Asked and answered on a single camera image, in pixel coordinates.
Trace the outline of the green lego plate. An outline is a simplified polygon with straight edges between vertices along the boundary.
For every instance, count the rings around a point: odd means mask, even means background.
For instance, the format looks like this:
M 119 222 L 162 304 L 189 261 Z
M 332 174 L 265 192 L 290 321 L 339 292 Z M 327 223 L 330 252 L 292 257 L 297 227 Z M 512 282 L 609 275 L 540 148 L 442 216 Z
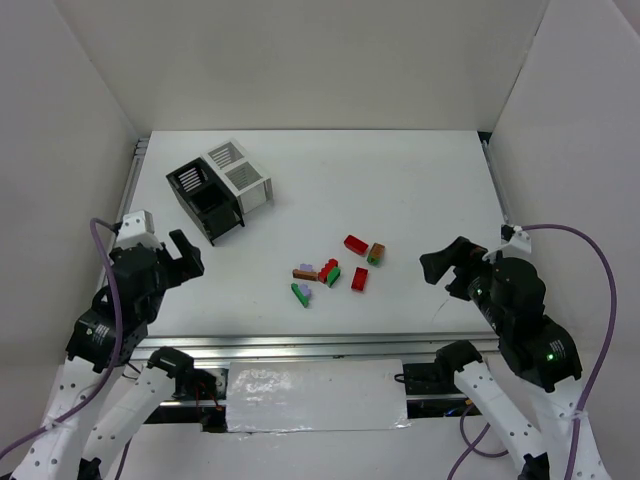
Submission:
M 300 304 L 304 308 L 307 308 L 309 306 L 309 304 L 310 304 L 310 301 L 311 301 L 312 291 L 311 291 L 311 296 L 310 297 L 306 297 L 299 291 L 298 285 L 299 285 L 299 283 L 292 283 L 291 284 L 291 290 L 292 290 L 293 294 L 295 295 L 296 299 L 300 302 Z

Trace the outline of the green slope lego brick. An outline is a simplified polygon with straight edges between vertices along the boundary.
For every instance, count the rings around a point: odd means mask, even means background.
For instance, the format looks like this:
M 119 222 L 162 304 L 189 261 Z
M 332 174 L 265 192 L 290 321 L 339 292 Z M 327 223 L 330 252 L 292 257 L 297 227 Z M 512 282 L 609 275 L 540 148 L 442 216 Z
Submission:
M 341 275 L 341 268 L 336 266 L 332 268 L 326 277 L 326 285 L 331 288 Z

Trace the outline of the red slope lego brick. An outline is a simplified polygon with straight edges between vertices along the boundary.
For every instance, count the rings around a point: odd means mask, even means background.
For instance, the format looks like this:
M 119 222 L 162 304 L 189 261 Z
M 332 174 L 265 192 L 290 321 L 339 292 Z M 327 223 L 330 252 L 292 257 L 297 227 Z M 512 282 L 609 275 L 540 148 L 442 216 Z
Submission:
M 329 259 L 326 264 L 320 269 L 318 272 L 318 280 L 321 283 L 325 283 L 327 281 L 327 277 L 329 273 L 338 266 L 338 261 L 334 258 Z

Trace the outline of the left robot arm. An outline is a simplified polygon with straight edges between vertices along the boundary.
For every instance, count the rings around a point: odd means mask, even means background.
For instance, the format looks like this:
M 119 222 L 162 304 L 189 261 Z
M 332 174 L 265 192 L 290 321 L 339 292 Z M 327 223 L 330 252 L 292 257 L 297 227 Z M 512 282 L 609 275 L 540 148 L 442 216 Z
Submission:
M 102 479 L 165 399 L 195 392 L 193 358 L 162 346 L 124 397 L 107 414 L 100 413 L 157 318 L 166 292 L 204 273 L 200 250 L 184 233 L 174 230 L 169 236 L 180 253 L 177 258 L 149 231 L 112 251 L 96 245 L 107 284 L 74 325 L 41 426 L 2 450 L 7 456 L 20 446 L 28 448 L 8 478 Z

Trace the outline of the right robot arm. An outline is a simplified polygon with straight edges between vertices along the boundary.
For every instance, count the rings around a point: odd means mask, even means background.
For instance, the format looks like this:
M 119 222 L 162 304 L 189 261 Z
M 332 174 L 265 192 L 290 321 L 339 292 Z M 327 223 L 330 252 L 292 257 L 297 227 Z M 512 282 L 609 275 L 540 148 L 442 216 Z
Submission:
M 522 479 L 607 479 L 585 409 L 591 382 L 583 381 L 578 349 L 569 332 L 545 312 L 546 286 L 528 261 L 489 251 L 459 237 L 421 256 L 424 278 L 473 303 L 498 337 L 498 349 L 522 382 L 536 413 L 531 423 L 501 389 L 468 341 L 439 349 L 444 379 L 465 394 L 494 430 Z

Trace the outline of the brown lego plate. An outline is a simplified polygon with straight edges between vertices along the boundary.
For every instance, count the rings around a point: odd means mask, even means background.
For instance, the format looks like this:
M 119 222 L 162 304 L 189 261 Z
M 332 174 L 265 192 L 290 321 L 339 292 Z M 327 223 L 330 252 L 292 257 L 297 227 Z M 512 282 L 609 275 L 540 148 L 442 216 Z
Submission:
M 314 271 L 307 271 L 301 269 L 293 269 L 292 276 L 295 279 L 306 280 L 306 281 L 317 281 L 318 273 Z

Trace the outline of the tan lego plate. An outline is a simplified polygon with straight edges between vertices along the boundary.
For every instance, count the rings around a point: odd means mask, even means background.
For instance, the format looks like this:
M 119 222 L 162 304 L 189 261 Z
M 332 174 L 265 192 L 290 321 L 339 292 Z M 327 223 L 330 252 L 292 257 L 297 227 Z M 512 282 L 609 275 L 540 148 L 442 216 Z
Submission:
M 368 257 L 369 256 L 380 257 L 381 260 L 382 260 L 384 252 L 385 252 L 385 246 L 384 245 L 382 245 L 380 243 L 374 243 L 371 246 L 371 249 L 369 250 Z

